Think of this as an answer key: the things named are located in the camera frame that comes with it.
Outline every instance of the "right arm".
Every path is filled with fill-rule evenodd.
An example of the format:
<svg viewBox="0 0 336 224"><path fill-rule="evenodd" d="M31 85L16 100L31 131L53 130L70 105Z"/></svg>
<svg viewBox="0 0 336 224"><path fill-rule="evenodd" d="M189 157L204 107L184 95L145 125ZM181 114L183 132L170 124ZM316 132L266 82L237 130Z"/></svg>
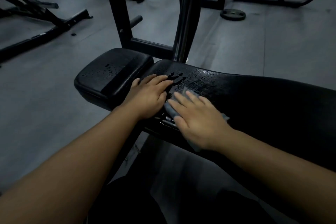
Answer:
<svg viewBox="0 0 336 224"><path fill-rule="evenodd" d="M186 139L225 155L313 222L336 223L335 172L234 130L204 97L174 94L174 122Z"/></svg>

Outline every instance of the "black pants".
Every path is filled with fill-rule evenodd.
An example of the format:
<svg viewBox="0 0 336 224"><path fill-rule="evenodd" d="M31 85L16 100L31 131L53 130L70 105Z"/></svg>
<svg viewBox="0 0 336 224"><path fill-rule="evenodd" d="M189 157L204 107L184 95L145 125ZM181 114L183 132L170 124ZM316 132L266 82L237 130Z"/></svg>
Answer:
<svg viewBox="0 0 336 224"><path fill-rule="evenodd" d="M216 200L202 211L195 209L190 220L196 223L275 223L257 201L226 190L220 191ZM150 193L122 177L103 188L90 209L88 223L167 222ZM186 223L185 216L180 223Z"/></svg>

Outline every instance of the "left arm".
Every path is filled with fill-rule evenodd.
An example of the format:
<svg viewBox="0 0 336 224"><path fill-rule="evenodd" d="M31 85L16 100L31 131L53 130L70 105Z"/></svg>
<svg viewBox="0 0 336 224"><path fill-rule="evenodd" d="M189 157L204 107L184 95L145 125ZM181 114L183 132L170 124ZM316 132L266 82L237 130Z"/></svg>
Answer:
<svg viewBox="0 0 336 224"><path fill-rule="evenodd" d="M134 126L156 114L172 81L136 79L124 103L0 197L2 223L81 223Z"/></svg>

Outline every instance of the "weight plate on floor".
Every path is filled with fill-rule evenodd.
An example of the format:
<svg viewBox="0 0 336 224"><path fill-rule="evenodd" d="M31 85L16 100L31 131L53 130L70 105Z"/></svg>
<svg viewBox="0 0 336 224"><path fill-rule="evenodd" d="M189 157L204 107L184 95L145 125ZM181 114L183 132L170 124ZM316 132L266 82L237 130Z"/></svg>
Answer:
<svg viewBox="0 0 336 224"><path fill-rule="evenodd" d="M246 13L236 9L224 9L220 12L220 16L229 21L242 21L246 18Z"/></svg>

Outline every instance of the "hand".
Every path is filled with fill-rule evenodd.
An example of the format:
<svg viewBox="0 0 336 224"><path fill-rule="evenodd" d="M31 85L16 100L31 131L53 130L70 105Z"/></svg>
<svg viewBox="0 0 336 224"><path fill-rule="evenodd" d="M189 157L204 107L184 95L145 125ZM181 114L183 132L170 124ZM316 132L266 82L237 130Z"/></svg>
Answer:
<svg viewBox="0 0 336 224"><path fill-rule="evenodd" d="M202 149L217 150L222 141L231 137L235 130L207 98L198 98L189 91L186 94L191 101L178 92L174 96L180 103L168 100L181 115L174 117L175 124L186 139Z"/></svg>
<svg viewBox="0 0 336 224"><path fill-rule="evenodd" d="M164 90L173 83L167 78L166 75L152 74L144 78L140 84L140 78L135 79L121 106L130 107L139 120L152 117L163 107L167 97Z"/></svg>

